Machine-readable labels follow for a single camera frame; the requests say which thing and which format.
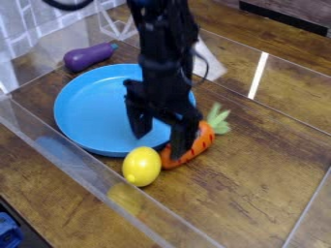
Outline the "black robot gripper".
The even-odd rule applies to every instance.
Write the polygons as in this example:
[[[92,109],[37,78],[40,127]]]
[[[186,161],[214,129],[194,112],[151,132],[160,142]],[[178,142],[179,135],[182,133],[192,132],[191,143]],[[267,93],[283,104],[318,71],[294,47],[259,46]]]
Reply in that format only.
[[[192,147],[202,114],[190,101],[191,67],[180,61],[139,60],[143,79],[126,79],[126,108],[134,135],[140,139],[156,118],[170,124],[171,159],[179,160]]]

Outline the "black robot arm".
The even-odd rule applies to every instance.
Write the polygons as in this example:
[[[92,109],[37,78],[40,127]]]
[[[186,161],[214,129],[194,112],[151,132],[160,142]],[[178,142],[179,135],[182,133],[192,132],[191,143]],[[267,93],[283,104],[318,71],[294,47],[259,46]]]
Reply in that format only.
[[[142,138],[152,120],[171,125],[171,158],[191,149],[203,115],[191,103],[194,46],[199,27],[187,0],[127,0],[140,35],[140,81],[127,79],[126,108],[131,128]]]

